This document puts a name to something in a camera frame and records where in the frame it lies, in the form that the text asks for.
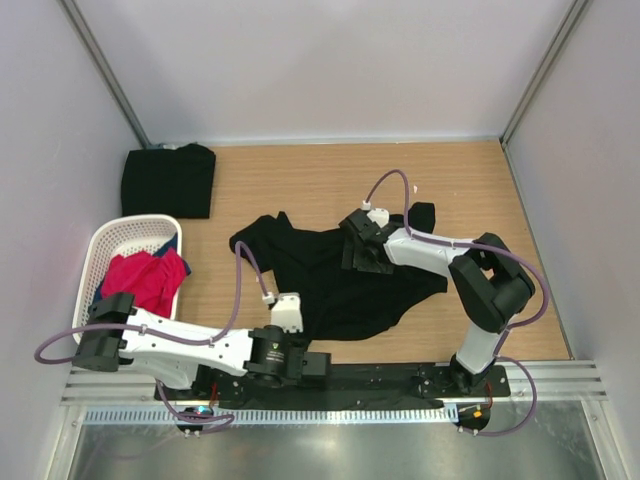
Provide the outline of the black t shirt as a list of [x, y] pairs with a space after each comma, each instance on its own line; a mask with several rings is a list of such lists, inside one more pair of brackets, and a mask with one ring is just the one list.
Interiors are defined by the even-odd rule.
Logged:
[[412, 267], [391, 274], [341, 267], [345, 236], [339, 229], [292, 226], [286, 213], [263, 215], [229, 239], [244, 242], [261, 272], [273, 272], [278, 290], [301, 297], [303, 337], [359, 341], [396, 326], [412, 307], [445, 293], [446, 277]]
[[195, 143], [177, 149], [132, 150], [121, 179], [121, 212], [207, 219], [215, 167], [214, 151]]

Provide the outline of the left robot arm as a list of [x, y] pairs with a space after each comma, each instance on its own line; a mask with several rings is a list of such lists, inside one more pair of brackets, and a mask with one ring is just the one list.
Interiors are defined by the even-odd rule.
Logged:
[[274, 388], [324, 385], [331, 356], [310, 352], [299, 337], [300, 296], [269, 292], [263, 302], [268, 325], [215, 329], [161, 317], [136, 307], [131, 294], [115, 294], [90, 308], [72, 365], [112, 373], [128, 364], [193, 400], [212, 387], [212, 376], [203, 368]]

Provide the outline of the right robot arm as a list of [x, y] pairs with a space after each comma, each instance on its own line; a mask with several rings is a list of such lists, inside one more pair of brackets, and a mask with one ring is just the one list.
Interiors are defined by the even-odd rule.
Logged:
[[390, 274], [397, 267], [412, 267], [454, 283], [471, 325], [450, 360], [451, 384], [465, 396], [482, 389], [510, 321], [535, 294], [532, 280], [501, 238], [490, 233], [477, 240], [428, 234], [392, 221], [384, 209], [356, 209], [339, 228], [345, 235], [345, 269]]

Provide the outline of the pink t shirt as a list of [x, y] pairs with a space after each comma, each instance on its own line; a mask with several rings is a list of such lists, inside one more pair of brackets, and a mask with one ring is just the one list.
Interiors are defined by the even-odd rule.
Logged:
[[116, 255], [110, 262], [99, 289], [102, 298], [116, 293], [134, 296], [134, 305], [169, 318], [174, 297], [190, 270], [170, 247], [162, 256], [140, 251]]

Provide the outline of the folded black t shirt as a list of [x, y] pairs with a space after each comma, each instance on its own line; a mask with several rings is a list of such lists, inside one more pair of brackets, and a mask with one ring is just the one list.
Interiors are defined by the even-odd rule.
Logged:
[[121, 212], [207, 219], [215, 167], [214, 151], [195, 143], [177, 149], [132, 150], [121, 179]]

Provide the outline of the white plastic laundry basket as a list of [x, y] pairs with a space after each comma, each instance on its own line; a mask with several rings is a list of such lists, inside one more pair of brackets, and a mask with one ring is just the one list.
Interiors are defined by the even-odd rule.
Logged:
[[104, 280], [114, 256], [146, 251], [158, 253], [165, 245], [182, 254], [183, 232], [176, 219], [163, 214], [121, 217], [103, 224], [92, 236], [85, 256], [72, 327], [89, 318], [89, 307]]

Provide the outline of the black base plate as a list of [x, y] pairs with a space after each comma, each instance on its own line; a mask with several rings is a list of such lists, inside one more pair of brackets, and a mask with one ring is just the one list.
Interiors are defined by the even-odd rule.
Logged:
[[446, 400], [484, 401], [510, 394], [502, 366], [492, 367], [479, 385], [465, 393], [449, 366], [437, 363], [337, 364], [323, 383], [280, 388], [202, 367], [190, 389], [165, 389], [171, 401], [214, 400], [223, 409], [321, 412], [436, 409]]

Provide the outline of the aluminium rail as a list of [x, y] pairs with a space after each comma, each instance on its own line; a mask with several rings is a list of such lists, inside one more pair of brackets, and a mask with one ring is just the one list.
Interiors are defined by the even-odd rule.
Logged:
[[[525, 361], [540, 401], [602, 401], [608, 398], [601, 375], [591, 360]], [[72, 369], [61, 404], [150, 405], [155, 384], [149, 376], [126, 368], [118, 373]]]

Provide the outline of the right frame post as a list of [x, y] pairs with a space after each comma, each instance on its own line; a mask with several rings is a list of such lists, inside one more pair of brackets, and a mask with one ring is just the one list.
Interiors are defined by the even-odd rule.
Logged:
[[573, 0], [570, 2], [569, 8], [563, 15], [559, 26], [551, 37], [544, 54], [538, 62], [526, 88], [520, 96], [515, 110], [500, 136], [500, 144], [503, 150], [507, 149], [533, 101], [551, 75], [552, 70], [588, 12], [591, 4], [591, 0]]

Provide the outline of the frame post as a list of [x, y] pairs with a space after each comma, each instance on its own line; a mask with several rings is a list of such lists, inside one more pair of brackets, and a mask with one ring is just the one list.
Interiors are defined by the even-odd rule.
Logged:
[[72, 29], [88, 53], [109, 94], [132, 130], [138, 143], [142, 148], [149, 148], [151, 141], [79, 5], [74, 0], [59, 0], [58, 4], [68, 18]]
[[520, 96], [515, 110], [500, 136], [500, 144], [503, 150], [507, 149], [533, 101], [551, 75], [552, 70], [588, 12], [591, 4], [591, 0], [573, 0], [570, 2], [569, 8], [563, 15], [559, 26], [551, 37], [544, 54], [538, 62], [526, 88]]

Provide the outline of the left frame post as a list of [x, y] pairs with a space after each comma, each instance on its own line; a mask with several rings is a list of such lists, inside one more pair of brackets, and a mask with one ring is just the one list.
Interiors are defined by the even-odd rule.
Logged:
[[149, 148], [151, 141], [79, 5], [74, 0], [59, 0], [58, 4], [68, 18], [72, 29], [88, 53], [109, 94], [132, 130], [138, 143], [142, 148]]

